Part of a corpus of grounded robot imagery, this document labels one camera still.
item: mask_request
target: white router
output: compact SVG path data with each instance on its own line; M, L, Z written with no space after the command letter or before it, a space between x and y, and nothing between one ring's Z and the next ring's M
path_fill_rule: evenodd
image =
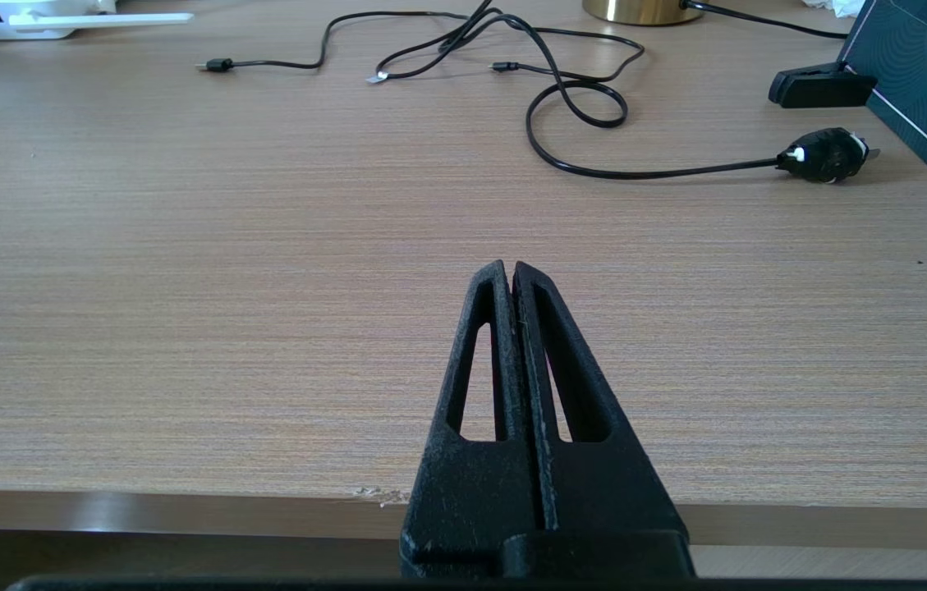
M61 39L77 29L185 24L189 12L118 15L117 0L0 0L0 40Z

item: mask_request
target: desk surface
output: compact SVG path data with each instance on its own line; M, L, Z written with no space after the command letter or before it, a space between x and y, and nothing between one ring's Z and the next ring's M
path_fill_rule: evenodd
M648 46L621 130L548 102L557 153L684 167L842 125L883 149L842 186L556 172L523 131L548 80L486 68L538 61L510 30L380 86L381 57L451 23L342 26L320 72L192 68L309 59L361 7L145 2L197 18L0 44L0 527L396 535L467 281L504 258L556 280L697 543L927 545L927 167L864 108L766 101L838 41L503 3ZM568 70L626 55L552 45Z

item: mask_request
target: gold lamp base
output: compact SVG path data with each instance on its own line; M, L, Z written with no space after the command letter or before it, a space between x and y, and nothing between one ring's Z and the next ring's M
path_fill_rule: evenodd
M584 0L584 10L602 20L647 26L678 24L702 15L681 7L678 0Z

